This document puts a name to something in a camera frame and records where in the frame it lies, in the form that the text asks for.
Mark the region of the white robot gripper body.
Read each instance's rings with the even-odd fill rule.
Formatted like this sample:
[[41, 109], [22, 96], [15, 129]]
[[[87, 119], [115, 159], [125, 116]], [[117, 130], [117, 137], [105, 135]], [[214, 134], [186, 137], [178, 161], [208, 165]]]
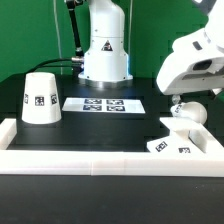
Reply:
[[224, 88], [224, 49], [204, 29], [176, 39], [172, 49], [156, 79], [164, 95]]

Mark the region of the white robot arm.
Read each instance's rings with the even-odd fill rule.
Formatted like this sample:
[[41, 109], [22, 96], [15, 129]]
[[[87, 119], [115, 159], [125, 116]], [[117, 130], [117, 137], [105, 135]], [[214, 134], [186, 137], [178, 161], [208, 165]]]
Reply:
[[[90, 47], [84, 54], [79, 79], [95, 86], [130, 81], [129, 57], [124, 51], [124, 12], [111, 0], [87, 0]], [[208, 16], [205, 27], [172, 45], [156, 83], [165, 95], [224, 88], [224, 0], [192, 0]]]

